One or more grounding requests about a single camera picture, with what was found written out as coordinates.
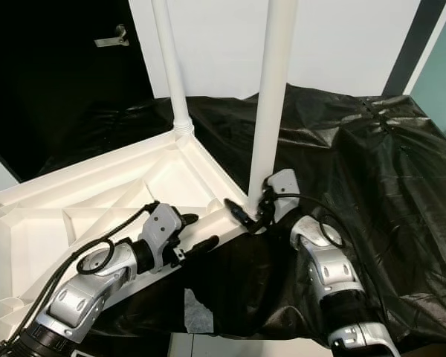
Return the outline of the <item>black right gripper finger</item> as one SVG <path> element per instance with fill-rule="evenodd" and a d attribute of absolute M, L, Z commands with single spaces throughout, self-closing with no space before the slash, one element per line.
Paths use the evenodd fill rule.
<path fill-rule="evenodd" d="M 256 221 L 247 214 L 246 210 L 244 210 L 241 205 L 238 205 L 235 201 L 230 199 L 225 199 L 225 205 L 230 214 L 233 215 L 233 218 L 236 219 L 241 225 L 254 225 Z"/>

